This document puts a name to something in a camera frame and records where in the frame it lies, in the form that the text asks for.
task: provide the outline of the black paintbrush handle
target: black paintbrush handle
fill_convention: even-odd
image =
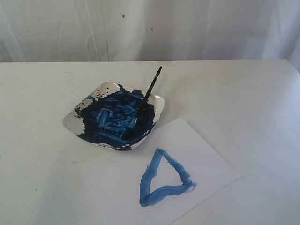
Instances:
[[[150,95],[150,93],[151,93],[151,91],[152,91],[152,89],[153,89],[153,87],[155,85],[156,80],[158,79],[158,75],[160,74],[160,71],[161,71],[162,68],[163,67],[159,67],[159,69],[158,69],[158,71],[157,71],[157,73],[156,73],[156,75],[155,75],[155,77],[154,77],[154,79],[153,79],[153,81],[152,81],[152,83],[151,83],[151,85],[150,85],[150,87],[149,87],[149,89],[148,89],[148,91],[147,91],[144,99],[142,100],[142,103],[141,103],[140,107],[138,108],[138,110],[136,112],[136,115],[135,115],[136,118],[138,118],[141,115],[141,112],[142,112],[143,108],[145,107],[145,105],[147,103],[149,95]]]

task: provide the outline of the brush stroke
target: brush stroke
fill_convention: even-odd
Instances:
[[[131,145],[143,139],[154,127],[154,106],[146,104],[139,116],[134,133],[129,140],[121,137],[131,121],[135,118],[138,106],[142,103],[143,94],[139,90],[129,92],[119,84],[120,91],[106,97],[92,99],[84,109],[75,108],[83,118],[84,133],[78,137],[91,143],[104,143],[117,150],[131,150]]]
[[[168,163],[170,163],[170,165],[178,172],[182,184],[176,186],[165,185],[150,193],[151,181],[158,173],[158,165],[162,156],[165,157]],[[190,174],[185,171],[184,167],[179,162],[169,156],[166,150],[157,148],[150,165],[147,166],[146,172],[141,179],[140,205],[143,207],[154,205],[167,196],[180,195],[184,192],[192,192],[196,185],[197,184],[190,179]]]

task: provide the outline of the paintbrush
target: paintbrush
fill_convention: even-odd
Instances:
[[[144,96],[143,100],[142,100],[142,103],[141,105],[139,106],[139,108],[137,109],[136,111],[136,114],[135,114],[135,117],[133,118],[133,120],[130,122],[129,126],[126,128],[124,134],[122,135],[122,139],[123,140],[128,140],[132,134],[133,134],[133,131],[135,129],[135,125],[136,125],[136,122],[137,122],[137,119],[139,118],[139,116],[141,115],[142,111],[143,111],[143,108],[145,107],[145,105],[147,104],[147,100],[149,98],[149,95],[155,85],[155,82],[156,80],[158,79],[158,75],[160,74],[160,71],[163,67],[159,67],[146,95]]]

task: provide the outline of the blue triangle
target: blue triangle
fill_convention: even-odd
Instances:
[[[152,179],[158,173],[158,165],[162,156],[165,157],[166,160],[171,164],[171,166],[173,166],[174,169],[178,172],[182,184],[176,186],[165,185],[150,193],[150,185]],[[163,200],[166,196],[180,195],[184,192],[191,192],[194,190],[196,185],[197,184],[190,179],[190,174],[187,171],[185,171],[185,169],[179,162],[177,162],[175,159],[169,156],[166,150],[157,148],[155,150],[150,165],[147,166],[147,169],[141,179],[140,205],[154,205],[159,201]]]

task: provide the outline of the paint dish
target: paint dish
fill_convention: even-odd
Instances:
[[[90,143],[120,151],[132,150],[148,136],[165,106],[162,97],[150,94],[133,134],[128,140],[122,139],[144,95],[143,91],[121,84],[103,83],[63,119],[63,125]]]

